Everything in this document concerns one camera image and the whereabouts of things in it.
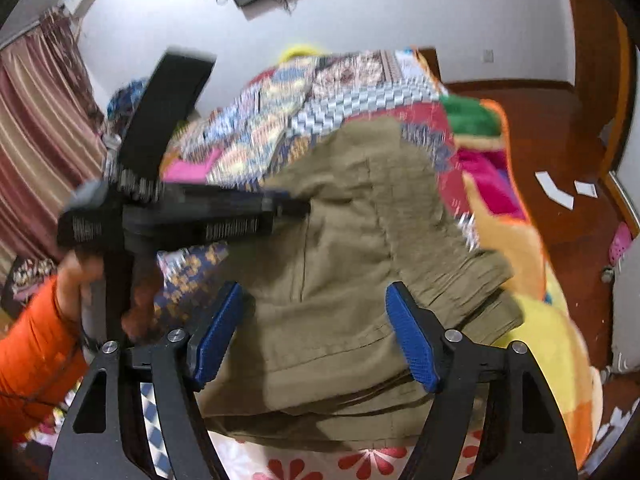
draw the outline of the metal screw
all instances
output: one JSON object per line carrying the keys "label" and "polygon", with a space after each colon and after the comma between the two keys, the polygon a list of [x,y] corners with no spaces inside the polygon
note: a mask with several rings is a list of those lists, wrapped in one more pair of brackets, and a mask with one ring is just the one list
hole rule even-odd
{"label": "metal screw", "polygon": [[459,343],[460,341],[462,341],[462,334],[453,329],[447,330],[444,333],[444,337],[447,341],[451,341],[452,343]]}
{"label": "metal screw", "polygon": [[186,335],[187,333],[183,329],[176,328],[175,330],[171,330],[167,337],[172,343],[177,343],[178,341],[182,341]]}
{"label": "metal screw", "polygon": [[513,348],[513,351],[516,352],[516,354],[526,354],[527,350],[529,350],[529,348],[527,348],[527,345],[525,345],[522,341],[514,341],[511,344],[511,348]]}
{"label": "metal screw", "polygon": [[118,343],[115,341],[107,341],[102,345],[102,351],[105,354],[113,354],[118,349]]}

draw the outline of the striped curtain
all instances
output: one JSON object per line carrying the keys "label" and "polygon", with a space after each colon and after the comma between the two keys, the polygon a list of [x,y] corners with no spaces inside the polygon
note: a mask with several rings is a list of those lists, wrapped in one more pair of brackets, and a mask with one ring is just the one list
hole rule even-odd
{"label": "striped curtain", "polygon": [[100,175],[101,121],[62,13],[0,51],[0,282],[16,254],[62,256],[57,218],[72,191]]}

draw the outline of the wooden floor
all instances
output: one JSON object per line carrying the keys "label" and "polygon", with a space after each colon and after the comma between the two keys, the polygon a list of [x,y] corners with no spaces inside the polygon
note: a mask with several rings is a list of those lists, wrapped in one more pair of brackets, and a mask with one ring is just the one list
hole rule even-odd
{"label": "wooden floor", "polygon": [[[581,330],[591,364],[610,362],[611,286],[600,281],[620,216],[597,182],[604,147],[577,126],[580,104],[569,91],[505,89],[461,94],[498,101],[511,128],[513,172],[527,208],[542,234],[564,290],[571,317]],[[534,176],[548,171],[562,190],[575,196],[569,211],[548,199]],[[577,195],[574,180],[596,184],[598,198]],[[615,406],[627,412],[640,397],[640,374],[615,377],[604,386],[603,421]]]}

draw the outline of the green fabric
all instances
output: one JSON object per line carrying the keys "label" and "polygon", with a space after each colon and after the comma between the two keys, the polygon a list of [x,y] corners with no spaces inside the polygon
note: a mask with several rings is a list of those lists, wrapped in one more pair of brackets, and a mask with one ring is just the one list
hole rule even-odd
{"label": "green fabric", "polygon": [[309,197],[312,209],[270,237],[230,244],[212,277],[253,300],[198,394],[208,428],[311,449],[415,438],[431,397],[408,376],[386,286],[403,281],[445,327],[488,344],[522,323],[499,288],[507,261],[469,252],[426,150],[402,140],[393,119],[347,124],[266,186]]}
{"label": "green fabric", "polygon": [[454,135],[500,137],[500,117],[483,107],[478,99],[449,94],[441,96]]}

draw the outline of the orange sleeve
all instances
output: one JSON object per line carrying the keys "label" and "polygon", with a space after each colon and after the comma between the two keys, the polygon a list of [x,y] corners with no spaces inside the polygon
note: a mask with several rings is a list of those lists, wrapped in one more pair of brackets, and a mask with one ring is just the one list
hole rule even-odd
{"label": "orange sleeve", "polygon": [[86,371],[78,338],[58,314],[55,290],[51,278],[0,340],[0,426],[12,440],[37,426],[52,407],[7,396],[37,394],[37,400],[57,404]]}

